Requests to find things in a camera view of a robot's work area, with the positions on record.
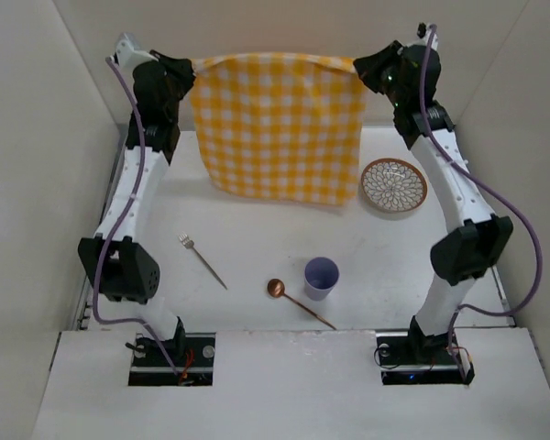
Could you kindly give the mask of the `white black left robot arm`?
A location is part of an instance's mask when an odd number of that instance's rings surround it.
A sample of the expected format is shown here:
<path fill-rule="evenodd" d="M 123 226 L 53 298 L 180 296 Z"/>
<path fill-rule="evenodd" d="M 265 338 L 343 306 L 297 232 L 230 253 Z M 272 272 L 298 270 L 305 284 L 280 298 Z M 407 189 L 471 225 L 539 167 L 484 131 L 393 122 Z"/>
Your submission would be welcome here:
<path fill-rule="evenodd" d="M 142 325 L 159 350 L 181 354 L 182 320 L 158 296 L 160 266 L 140 237 L 179 137 L 179 107 L 193 88 L 193 66 L 123 42 L 107 59 L 132 107 L 120 178 L 102 222 L 78 254 L 93 287 L 101 325 Z"/>

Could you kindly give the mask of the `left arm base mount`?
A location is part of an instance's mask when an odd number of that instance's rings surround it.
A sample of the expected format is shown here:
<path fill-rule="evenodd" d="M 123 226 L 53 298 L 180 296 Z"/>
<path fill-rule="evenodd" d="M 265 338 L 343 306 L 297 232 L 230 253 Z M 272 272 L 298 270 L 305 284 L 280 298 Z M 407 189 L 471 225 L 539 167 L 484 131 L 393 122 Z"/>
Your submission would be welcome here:
<path fill-rule="evenodd" d="M 127 384 L 131 387 L 209 387 L 213 385 L 216 334 L 188 333 L 182 348 L 167 348 L 172 366 L 159 346 L 143 335 L 126 343 L 131 351 Z"/>

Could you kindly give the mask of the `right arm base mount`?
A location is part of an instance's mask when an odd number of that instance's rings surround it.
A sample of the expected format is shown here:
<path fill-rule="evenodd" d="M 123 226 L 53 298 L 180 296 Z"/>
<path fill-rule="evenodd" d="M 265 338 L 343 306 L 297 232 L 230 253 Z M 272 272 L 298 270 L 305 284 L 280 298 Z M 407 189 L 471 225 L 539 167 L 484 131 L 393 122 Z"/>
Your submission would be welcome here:
<path fill-rule="evenodd" d="M 390 385 L 469 385 L 475 378 L 472 356 L 457 344 L 439 342 L 423 350 L 413 347 L 408 332 L 377 332 L 373 352 L 381 382 Z"/>

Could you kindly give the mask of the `yellow white checkered cloth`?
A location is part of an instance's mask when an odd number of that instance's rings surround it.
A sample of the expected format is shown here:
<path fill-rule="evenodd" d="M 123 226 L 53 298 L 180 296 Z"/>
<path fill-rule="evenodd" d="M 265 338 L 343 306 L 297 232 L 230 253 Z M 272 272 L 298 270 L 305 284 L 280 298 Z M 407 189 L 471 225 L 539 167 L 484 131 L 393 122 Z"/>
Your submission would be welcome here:
<path fill-rule="evenodd" d="M 216 188 L 332 206 L 355 196 L 366 90 L 352 59 L 261 52 L 192 67 L 195 132 Z"/>

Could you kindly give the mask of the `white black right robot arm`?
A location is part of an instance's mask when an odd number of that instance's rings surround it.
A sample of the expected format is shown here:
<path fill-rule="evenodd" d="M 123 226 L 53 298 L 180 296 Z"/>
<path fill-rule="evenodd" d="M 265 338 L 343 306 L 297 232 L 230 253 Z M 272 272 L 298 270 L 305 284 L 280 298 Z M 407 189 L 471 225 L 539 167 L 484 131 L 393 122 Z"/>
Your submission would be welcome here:
<path fill-rule="evenodd" d="M 445 219 L 447 234 L 430 250 L 434 277 L 408 330 L 407 351 L 420 363 L 446 347 L 453 314 L 498 261 L 512 220 L 497 216 L 466 176 L 454 124 L 434 99 L 441 72 L 435 49 L 394 41 L 353 65 L 365 86 L 392 104 L 394 126 L 422 165 Z"/>

